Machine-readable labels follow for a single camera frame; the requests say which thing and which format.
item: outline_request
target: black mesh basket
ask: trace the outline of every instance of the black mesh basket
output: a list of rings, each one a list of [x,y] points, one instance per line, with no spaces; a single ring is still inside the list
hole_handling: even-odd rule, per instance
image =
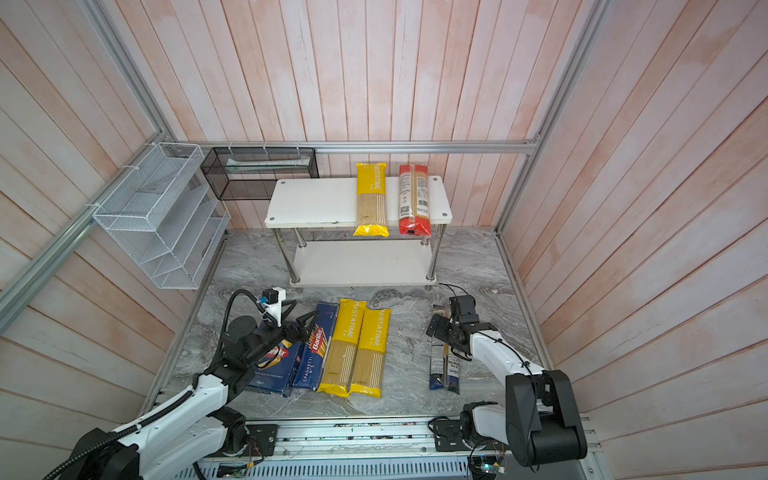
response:
[[[283,178],[318,178],[313,148],[214,147],[200,169],[219,200],[269,200]]]

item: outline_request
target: gray marble surface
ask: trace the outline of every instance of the gray marble surface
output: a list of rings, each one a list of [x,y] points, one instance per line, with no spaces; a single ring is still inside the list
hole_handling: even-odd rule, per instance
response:
[[[304,237],[307,240],[342,239],[351,237],[351,232],[305,232]],[[286,232],[290,251],[296,248],[295,239],[292,232]],[[538,362],[531,334],[513,293],[493,232],[448,229],[438,255],[437,276],[439,282],[466,288],[477,300],[480,318],[495,324],[510,343],[532,361]],[[232,234],[187,337],[184,351],[164,391],[181,390],[194,373],[207,366],[216,348],[227,300],[234,290],[245,288],[259,293],[268,286],[287,285],[285,262],[271,232]],[[432,306],[447,304],[451,296],[450,290],[445,287],[434,286],[431,291],[423,286],[306,288],[301,293],[289,288],[287,291],[289,298],[298,300],[294,310],[296,315],[313,310],[319,301],[337,302],[339,298],[366,300],[371,308],[392,309],[382,398],[352,394],[348,399],[342,399],[303,389],[294,389],[289,398],[244,392],[230,406],[249,419],[446,415],[458,413],[469,402],[488,400],[504,403],[502,384],[477,361],[460,362],[461,395],[445,390],[429,390],[431,339],[424,332],[432,316]],[[253,306],[247,298],[240,297],[233,305],[231,318],[245,314],[254,315]]]

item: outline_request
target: white shelf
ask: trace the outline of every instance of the white shelf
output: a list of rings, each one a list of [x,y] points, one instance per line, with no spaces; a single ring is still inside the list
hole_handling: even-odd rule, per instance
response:
[[[398,224],[399,177],[386,178],[387,220]],[[442,179],[429,177],[429,216],[433,225],[453,220]],[[357,178],[296,178],[277,182],[264,224],[267,228],[354,227]]]
[[[294,286],[432,285],[432,249],[421,240],[337,240],[296,248]]]

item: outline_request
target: robotic arm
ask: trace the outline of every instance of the robotic arm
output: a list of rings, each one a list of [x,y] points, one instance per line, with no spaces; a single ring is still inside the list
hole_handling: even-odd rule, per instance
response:
[[[473,447],[502,442],[524,467],[584,458],[587,441],[568,377],[535,365],[496,327],[480,322],[472,296],[453,296],[450,304],[451,318],[435,314],[427,335],[461,352],[460,358],[480,360],[506,386],[506,407],[490,402],[464,406],[458,425],[464,442]]]
[[[238,295],[251,298],[261,322],[239,316],[227,325]],[[70,458],[45,480],[60,474],[61,480],[163,480],[205,455],[220,450],[224,455],[242,453],[248,445],[245,417],[225,405],[245,389],[253,368],[270,350],[283,341],[309,339],[318,312],[284,322],[295,306],[296,301],[286,301],[286,292],[279,287],[264,290],[260,299],[247,290],[235,291],[214,359],[192,385],[112,432],[94,429],[83,435]]]

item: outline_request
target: red pasta package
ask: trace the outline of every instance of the red pasta package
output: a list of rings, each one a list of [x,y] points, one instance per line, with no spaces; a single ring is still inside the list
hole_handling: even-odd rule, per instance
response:
[[[400,234],[430,237],[426,165],[400,165]]]

